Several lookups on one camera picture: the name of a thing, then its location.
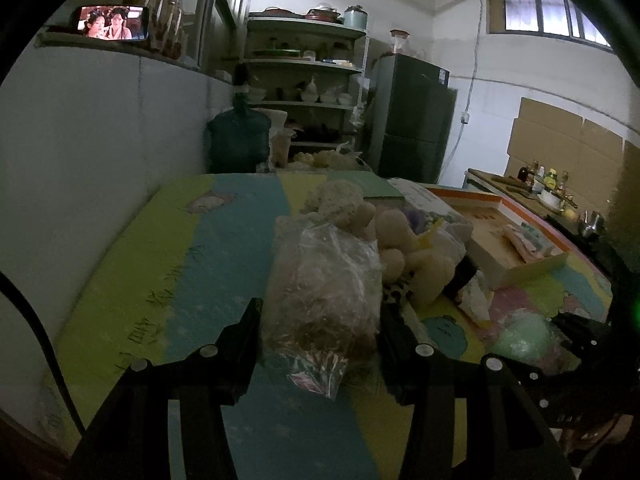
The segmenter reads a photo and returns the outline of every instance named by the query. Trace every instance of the steel pot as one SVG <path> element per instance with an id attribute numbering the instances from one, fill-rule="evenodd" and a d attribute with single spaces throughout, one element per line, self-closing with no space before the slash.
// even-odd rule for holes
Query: steel pot
<path id="1" fill-rule="evenodd" d="M 366 30 L 368 17 L 369 15 L 362 10 L 362 6 L 351 6 L 344 11 L 344 26 Z"/>

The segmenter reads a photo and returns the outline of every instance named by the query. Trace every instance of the screw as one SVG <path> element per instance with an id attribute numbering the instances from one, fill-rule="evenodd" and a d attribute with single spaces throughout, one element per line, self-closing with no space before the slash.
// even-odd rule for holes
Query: screw
<path id="1" fill-rule="evenodd" d="M 486 364 L 486 367 L 492 372 L 499 372 L 502 370 L 502 361 L 495 357 L 489 357 L 484 364 Z"/>
<path id="2" fill-rule="evenodd" d="M 130 364 L 130 368 L 134 372 L 141 372 L 146 368 L 147 364 L 146 359 L 136 359 Z"/>
<path id="3" fill-rule="evenodd" d="M 415 347 L 415 353 L 421 357 L 430 357 L 434 352 L 435 350 L 433 349 L 433 346 L 427 345 L 426 343 L 421 343 Z"/>
<path id="4" fill-rule="evenodd" d="M 215 345 L 204 345 L 200 349 L 200 355 L 204 358 L 214 357 L 218 354 L 218 347 Z"/>

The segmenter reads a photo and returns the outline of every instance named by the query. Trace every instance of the shelf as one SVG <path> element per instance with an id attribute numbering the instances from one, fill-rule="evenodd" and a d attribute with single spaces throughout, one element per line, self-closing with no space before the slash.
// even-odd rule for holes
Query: shelf
<path id="1" fill-rule="evenodd" d="M 329 105 L 326 103 L 305 103 L 302 101 L 260 101 L 258 103 L 250 103 L 250 106 L 301 106 L 307 108 L 332 108 L 334 110 L 352 110 L 353 105 Z"/>
<path id="2" fill-rule="evenodd" d="M 334 38 L 343 38 L 345 40 L 357 40 L 367 35 L 367 31 L 360 28 L 345 27 L 339 23 L 316 22 L 297 18 L 249 18 L 246 22 L 246 29 L 249 32 L 285 30 L 298 34 L 333 36 Z"/>
<path id="3" fill-rule="evenodd" d="M 291 146 L 293 148 L 337 148 L 340 146 L 340 142 L 313 142 L 312 140 L 292 140 Z"/>
<path id="4" fill-rule="evenodd" d="M 332 63 L 323 63 L 322 61 L 307 61 L 305 59 L 245 59 L 245 63 L 255 66 L 279 66 L 292 65 L 294 68 L 313 68 L 318 70 L 327 70 L 329 72 L 342 72 L 347 75 L 360 74 L 362 69 L 356 66 L 343 66 Z"/>
<path id="5" fill-rule="evenodd" d="M 168 57 L 149 52 L 136 46 L 136 41 L 105 41 L 97 38 L 88 38 L 79 34 L 71 34 L 68 32 L 40 32 L 36 36 L 35 46 L 72 46 L 77 48 L 88 48 L 92 50 L 106 50 L 108 52 L 119 52 L 121 54 L 130 54 L 132 56 L 146 57 L 179 66 L 193 72 L 203 73 L 200 67 L 183 63 L 179 60 L 169 59 Z"/>

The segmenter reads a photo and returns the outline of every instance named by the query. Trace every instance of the lid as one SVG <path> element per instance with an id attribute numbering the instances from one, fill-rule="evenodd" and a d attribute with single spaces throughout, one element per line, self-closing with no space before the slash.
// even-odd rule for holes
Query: lid
<path id="1" fill-rule="evenodd" d="M 396 37 L 398 37 L 398 38 L 408 38 L 409 37 L 409 33 L 406 30 L 400 30 L 399 28 L 393 28 L 389 32 L 391 33 L 391 36 L 393 36 L 394 38 L 396 38 Z"/>
<path id="2" fill-rule="evenodd" d="M 347 10 L 345 10 L 344 12 L 349 12 L 350 10 L 354 10 L 355 12 L 361 12 L 363 14 L 366 14 L 366 12 L 364 11 L 361 5 L 348 7 Z"/>

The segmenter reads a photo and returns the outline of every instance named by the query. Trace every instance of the yellow bottle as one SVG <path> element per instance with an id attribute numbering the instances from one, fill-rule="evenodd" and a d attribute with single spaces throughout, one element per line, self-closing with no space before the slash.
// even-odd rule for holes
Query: yellow bottle
<path id="1" fill-rule="evenodd" d="M 549 189 L 555 189 L 558 185 L 558 172 L 556 170 L 549 170 L 544 178 L 545 186 Z"/>

